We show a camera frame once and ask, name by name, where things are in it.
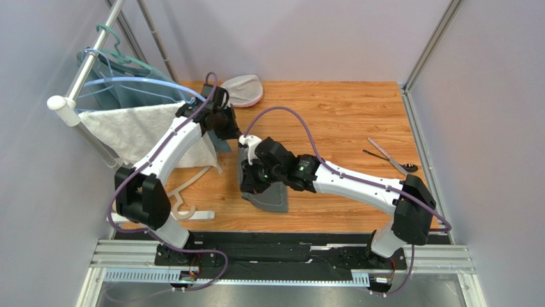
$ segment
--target white cloth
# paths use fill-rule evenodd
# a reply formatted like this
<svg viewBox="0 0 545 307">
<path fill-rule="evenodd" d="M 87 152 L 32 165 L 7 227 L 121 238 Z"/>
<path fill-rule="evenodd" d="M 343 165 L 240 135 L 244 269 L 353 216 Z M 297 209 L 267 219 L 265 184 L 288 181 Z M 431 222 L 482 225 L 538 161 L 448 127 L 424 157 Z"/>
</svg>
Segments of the white cloth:
<svg viewBox="0 0 545 307">
<path fill-rule="evenodd" d="M 184 103 L 83 112 L 83 124 L 101 142 L 110 146 L 124 163 L 140 161 L 162 138 Z M 215 166 L 217 154 L 205 134 L 181 158 L 177 168 Z"/>
<path fill-rule="evenodd" d="M 221 87 L 229 92 L 229 103 L 233 107 L 251 107 L 263 97 L 263 85 L 256 75 L 234 77 Z"/>
</svg>

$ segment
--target teal garment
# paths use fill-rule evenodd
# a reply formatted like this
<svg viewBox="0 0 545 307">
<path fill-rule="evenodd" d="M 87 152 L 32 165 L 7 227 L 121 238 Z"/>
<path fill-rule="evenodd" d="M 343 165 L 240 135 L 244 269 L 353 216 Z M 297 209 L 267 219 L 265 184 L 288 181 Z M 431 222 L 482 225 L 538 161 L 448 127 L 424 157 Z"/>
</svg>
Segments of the teal garment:
<svg viewBox="0 0 545 307">
<path fill-rule="evenodd" d="M 77 54 L 77 64 L 81 65 L 82 61 L 82 52 Z M 143 68 L 130 67 L 128 65 L 121 65 L 114 61 L 110 61 L 114 77 L 144 77 L 149 79 L 156 79 L 174 83 L 169 77 L 167 77 L 160 70 L 146 65 L 141 62 L 136 62 L 145 65 Z M 99 61 L 96 61 L 93 65 L 93 69 L 89 73 L 87 81 L 103 79 L 104 77 L 111 77 L 110 71 L 108 69 L 107 61 L 102 56 L 99 55 Z M 106 84 L 96 84 L 89 86 L 90 91 L 99 91 L 107 88 L 108 86 L 113 85 L 109 90 L 96 93 L 93 96 L 97 100 L 99 106 L 103 110 L 115 110 L 115 109 L 125 109 L 128 107 L 143 107 L 143 106 L 156 106 L 159 104 L 171 104 L 174 103 L 171 99 L 157 97 L 149 95 L 147 93 L 139 93 L 138 91 L 129 90 L 127 88 L 122 88 L 121 85 L 134 88 L 140 91 L 147 91 L 167 97 L 171 97 L 176 101 L 189 101 L 191 98 L 188 95 L 184 95 L 181 91 L 178 91 L 173 88 L 166 86 L 148 84 L 148 83 L 137 83 L 137 82 L 124 82 L 124 83 L 106 83 Z"/>
</svg>

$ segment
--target white wall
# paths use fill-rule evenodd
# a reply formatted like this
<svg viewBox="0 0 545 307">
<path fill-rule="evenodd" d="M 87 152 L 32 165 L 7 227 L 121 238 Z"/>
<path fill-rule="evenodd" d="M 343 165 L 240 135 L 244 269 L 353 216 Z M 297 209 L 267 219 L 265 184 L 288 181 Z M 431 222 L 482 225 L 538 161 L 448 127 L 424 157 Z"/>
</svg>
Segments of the white wall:
<svg viewBox="0 0 545 307">
<path fill-rule="evenodd" d="M 545 2 L 465 1 L 412 94 L 489 306 L 543 306 Z"/>
<path fill-rule="evenodd" d="M 180 80 L 405 81 L 448 0 L 148 0 Z M 161 55 L 135 1 L 124 12 L 148 61 Z"/>
<path fill-rule="evenodd" d="M 113 172 L 45 104 L 64 95 L 103 1 L 6 1 L 0 10 L 1 306 L 73 306 L 107 235 Z"/>
</svg>

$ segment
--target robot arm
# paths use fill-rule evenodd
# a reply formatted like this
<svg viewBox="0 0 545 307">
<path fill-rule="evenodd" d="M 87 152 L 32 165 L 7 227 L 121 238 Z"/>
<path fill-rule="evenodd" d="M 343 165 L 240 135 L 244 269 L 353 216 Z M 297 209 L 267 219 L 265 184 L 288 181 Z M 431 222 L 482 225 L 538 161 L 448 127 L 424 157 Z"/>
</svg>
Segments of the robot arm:
<svg viewBox="0 0 545 307">
<path fill-rule="evenodd" d="M 386 261 L 405 244 L 426 244 L 432 214 L 399 193 L 336 175 L 315 156 L 296 157 L 271 138 L 262 141 L 256 136 L 241 136 L 239 146 L 248 148 L 248 159 L 242 161 L 242 192 L 259 194 L 272 183 L 283 182 L 296 191 L 336 194 L 361 201 L 393 216 L 388 224 L 373 233 L 367 247 L 370 260 Z M 408 175 L 405 180 L 387 179 L 343 169 L 328 161 L 326 164 L 345 176 L 407 192 L 435 209 L 430 192 L 414 175 Z"/>
<path fill-rule="evenodd" d="M 211 88 L 210 84 L 205 84 L 201 95 L 208 97 Z M 170 128 L 153 149 L 133 168 L 123 166 L 116 172 L 117 189 L 136 169 L 154 157 L 151 159 L 153 163 L 120 190 L 116 198 L 116 211 L 119 215 L 132 222 L 146 225 L 158 237 L 175 247 L 183 248 L 186 245 L 190 234 L 170 214 L 170 201 L 164 190 L 164 184 L 177 162 L 207 131 L 213 130 L 219 139 L 235 139 L 240 136 L 228 97 L 225 89 L 217 87 L 214 97 L 205 109 L 192 122 L 176 131 L 202 102 L 195 105 L 184 104 L 177 111 Z"/>
</svg>

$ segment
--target gray cloth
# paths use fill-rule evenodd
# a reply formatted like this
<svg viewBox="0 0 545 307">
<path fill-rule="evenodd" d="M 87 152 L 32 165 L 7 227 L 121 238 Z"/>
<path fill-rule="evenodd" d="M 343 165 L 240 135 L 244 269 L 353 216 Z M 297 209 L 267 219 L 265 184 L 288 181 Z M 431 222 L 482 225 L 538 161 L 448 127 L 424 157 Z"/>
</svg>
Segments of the gray cloth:
<svg viewBox="0 0 545 307">
<path fill-rule="evenodd" d="M 78 52 L 78 66 L 81 65 L 81 58 L 82 53 Z M 174 81 L 154 67 L 135 68 L 118 64 L 115 61 L 110 61 L 110 64 L 112 66 L 114 77 L 144 77 L 174 83 Z M 99 55 L 99 61 L 96 61 L 93 65 L 93 69 L 89 73 L 87 80 L 92 81 L 103 79 L 104 77 L 102 75 L 104 75 L 104 77 L 111 77 L 106 59 L 102 55 Z M 173 101 L 168 98 L 157 97 L 122 88 L 120 83 L 96 84 L 89 86 L 89 88 L 90 91 L 99 91 L 110 85 L 113 85 L 113 88 L 94 94 L 94 97 L 97 99 L 97 102 L 103 110 L 125 109 L 127 107 L 157 106 L 159 104 L 173 103 Z M 176 101 L 189 101 L 190 99 L 189 96 L 184 95 L 180 91 L 166 86 L 137 82 L 124 82 L 122 85 L 140 91 L 147 91 L 150 93 L 171 97 Z"/>
<path fill-rule="evenodd" d="M 237 161 L 237 178 L 239 186 L 242 183 L 241 162 L 248 158 L 248 150 L 239 146 Z M 277 213 L 288 212 L 288 191 L 282 182 L 275 182 L 261 194 L 242 193 L 242 199 L 248 200 L 256 208 Z"/>
</svg>

